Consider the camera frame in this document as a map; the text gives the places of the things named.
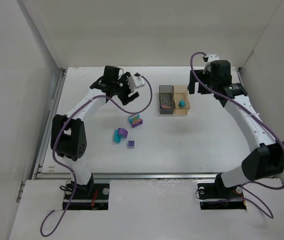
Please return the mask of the teal purple lego stack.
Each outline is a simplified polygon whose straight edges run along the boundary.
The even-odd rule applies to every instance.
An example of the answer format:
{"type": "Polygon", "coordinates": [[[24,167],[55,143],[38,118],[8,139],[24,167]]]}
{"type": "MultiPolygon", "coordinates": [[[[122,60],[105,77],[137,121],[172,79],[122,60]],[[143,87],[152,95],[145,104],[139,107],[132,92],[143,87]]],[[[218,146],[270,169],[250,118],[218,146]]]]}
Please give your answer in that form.
{"type": "Polygon", "coordinates": [[[135,128],[143,124],[143,119],[140,118],[139,114],[132,114],[128,117],[128,122],[132,128],[135,128]]]}

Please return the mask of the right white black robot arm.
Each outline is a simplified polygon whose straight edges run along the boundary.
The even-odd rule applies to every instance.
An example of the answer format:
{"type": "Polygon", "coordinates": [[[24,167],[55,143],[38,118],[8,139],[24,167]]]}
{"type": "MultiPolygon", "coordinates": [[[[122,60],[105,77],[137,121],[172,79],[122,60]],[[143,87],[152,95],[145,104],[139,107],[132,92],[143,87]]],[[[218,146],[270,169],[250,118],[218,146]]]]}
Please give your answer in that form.
{"type": "Polygon", "coordinates": [[[218,174],[215,185],[230,189],[283,173],[284,141],[262,122],[242,84],[232,83],[229,61],[214,54],[205,55],[203,60],[206,63],[203,70],[190,71],[189,93],[213,94],[235,120],[250,150],[240,166],[218,174]]]}

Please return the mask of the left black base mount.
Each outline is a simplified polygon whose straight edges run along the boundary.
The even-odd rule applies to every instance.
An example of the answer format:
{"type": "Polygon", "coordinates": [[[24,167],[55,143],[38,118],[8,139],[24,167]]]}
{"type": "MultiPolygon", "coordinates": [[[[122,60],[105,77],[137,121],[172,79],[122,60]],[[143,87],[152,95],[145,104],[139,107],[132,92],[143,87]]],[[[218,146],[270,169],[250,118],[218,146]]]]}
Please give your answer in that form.
{"type": "Polygon", "coordinates": [[[108,183],[78,184],[68,210],[107,210],[110,192],[109,187],[110,185],[108,183]]]}

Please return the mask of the grey transparent container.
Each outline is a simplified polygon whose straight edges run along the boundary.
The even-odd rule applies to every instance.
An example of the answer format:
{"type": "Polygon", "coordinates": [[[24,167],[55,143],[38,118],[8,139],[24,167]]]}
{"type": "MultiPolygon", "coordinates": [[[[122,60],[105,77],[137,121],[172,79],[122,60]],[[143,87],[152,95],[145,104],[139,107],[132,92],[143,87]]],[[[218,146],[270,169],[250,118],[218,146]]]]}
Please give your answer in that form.
{"type": "Polygon", "coordinates": [[[161,115],[172,115],[175,110],[174,88],[172,85],[159,86],[159,109],[161,115]],[[161,105],[172,105],[174,108],[161,108],[161,105]]]}

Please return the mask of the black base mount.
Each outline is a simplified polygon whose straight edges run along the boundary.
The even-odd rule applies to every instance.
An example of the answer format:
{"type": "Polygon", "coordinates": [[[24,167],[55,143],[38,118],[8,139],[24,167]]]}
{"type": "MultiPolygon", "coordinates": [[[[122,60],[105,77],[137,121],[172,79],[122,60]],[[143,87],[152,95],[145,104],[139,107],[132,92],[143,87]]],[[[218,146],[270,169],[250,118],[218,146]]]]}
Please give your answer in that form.
{"type": "Polygon", "coordinates": [[[78,184],[68,210],[107,210],[110,192],[109,187],[110,185],[108,183],[78,184]]]}
{"type": "Polygon", "coordinates": [[[198,182],[195,197],[201,210],[246,210],[241,185],[225,187],[220,174],[214,182],[198,182]]]}

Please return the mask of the teal lego with purple arch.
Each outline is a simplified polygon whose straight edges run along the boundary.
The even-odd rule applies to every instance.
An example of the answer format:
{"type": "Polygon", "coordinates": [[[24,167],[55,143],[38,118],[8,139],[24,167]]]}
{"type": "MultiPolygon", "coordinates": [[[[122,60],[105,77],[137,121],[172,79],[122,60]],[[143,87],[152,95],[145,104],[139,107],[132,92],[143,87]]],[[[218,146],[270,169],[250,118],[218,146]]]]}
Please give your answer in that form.
{"type": "Polygon", "coordinates": [[[113,141],[117,144],[121,142],[122,139],[126,139],[128,136],[128,131],[124,128],[118,128],[114,131],[113,141]]]}

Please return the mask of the small purple square lego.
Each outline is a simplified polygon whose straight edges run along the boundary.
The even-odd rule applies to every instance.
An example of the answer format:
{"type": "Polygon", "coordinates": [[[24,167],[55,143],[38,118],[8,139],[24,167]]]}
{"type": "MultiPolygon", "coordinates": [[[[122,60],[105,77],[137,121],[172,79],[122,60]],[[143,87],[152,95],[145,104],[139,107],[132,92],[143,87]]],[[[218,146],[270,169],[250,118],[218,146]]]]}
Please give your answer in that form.
{"type": "Polygon", "coordinates": [[[134,140],[129,140],[127,143],[127,147],[130,149],[133,149],[135,147],[135,141],[134,140]]]}

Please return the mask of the teal lego brick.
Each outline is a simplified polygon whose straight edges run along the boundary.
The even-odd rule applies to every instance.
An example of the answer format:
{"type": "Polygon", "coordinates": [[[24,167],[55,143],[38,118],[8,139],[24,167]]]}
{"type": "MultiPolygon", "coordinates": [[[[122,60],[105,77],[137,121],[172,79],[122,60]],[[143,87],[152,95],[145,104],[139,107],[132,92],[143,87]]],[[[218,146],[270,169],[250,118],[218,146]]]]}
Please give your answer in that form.
{"type": "Polygon", "coordinates": [[[178,105],[180,108],[184,108],[186,106],[186,103],[184,100],[180,100],[178,105]]]}

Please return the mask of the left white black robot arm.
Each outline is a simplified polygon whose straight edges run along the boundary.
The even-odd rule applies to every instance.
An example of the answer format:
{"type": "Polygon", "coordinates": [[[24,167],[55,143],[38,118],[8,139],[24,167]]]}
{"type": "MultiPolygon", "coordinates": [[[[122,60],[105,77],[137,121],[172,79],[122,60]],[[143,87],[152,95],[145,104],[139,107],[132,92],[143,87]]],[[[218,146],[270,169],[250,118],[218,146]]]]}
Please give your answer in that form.
{"type": "Polygon", "coordinates": [[[94,81],[88,93],[69,112],[56,114],[52,122],[51,149],[53,160],[68,169],[72,175],[68,185],[70,192],[90,194],[94,189],[94,177],[84,158],[87,149],[86,125],[99,108],[116,96],[127,105],[139,97],[138,89],[148,81],[139,73],[124,72],[107,65],[103,75],[94,81]]]}

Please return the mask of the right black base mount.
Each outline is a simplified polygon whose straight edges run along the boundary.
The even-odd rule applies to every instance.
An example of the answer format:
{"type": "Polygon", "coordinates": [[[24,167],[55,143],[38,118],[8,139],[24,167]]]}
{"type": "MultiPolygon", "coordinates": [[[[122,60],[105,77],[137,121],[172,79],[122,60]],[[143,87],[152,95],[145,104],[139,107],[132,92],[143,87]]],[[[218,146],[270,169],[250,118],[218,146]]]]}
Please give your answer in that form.
{"type": "Polygon", "coordinates": [[[241,185],[225,187],[220,174],[214,182],[198,182],[195,197],[201,210],[246,210],[241,185]]]}

